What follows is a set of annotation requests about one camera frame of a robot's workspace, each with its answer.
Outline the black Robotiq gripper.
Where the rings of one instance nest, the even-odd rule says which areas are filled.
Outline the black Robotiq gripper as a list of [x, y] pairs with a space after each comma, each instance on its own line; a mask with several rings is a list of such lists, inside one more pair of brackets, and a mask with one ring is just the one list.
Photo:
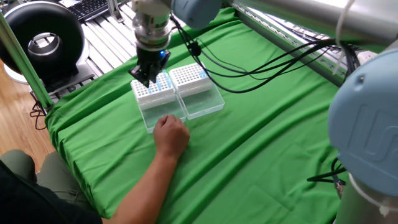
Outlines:
[[167, 49], [148, 51], [138, 48], [137, 65], [129, 70], [129, 74], [147, 88], [148, 82], [156, 82], [157, 75], [165, 68], [170, 56]]

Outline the person's hand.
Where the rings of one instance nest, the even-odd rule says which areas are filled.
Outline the person's hand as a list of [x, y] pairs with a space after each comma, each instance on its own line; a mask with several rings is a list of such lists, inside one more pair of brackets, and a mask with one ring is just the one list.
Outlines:
[[177, 161], [188, 146], [190, 133], [173, 114], [161, 117], [153, 130], [156, 154]]

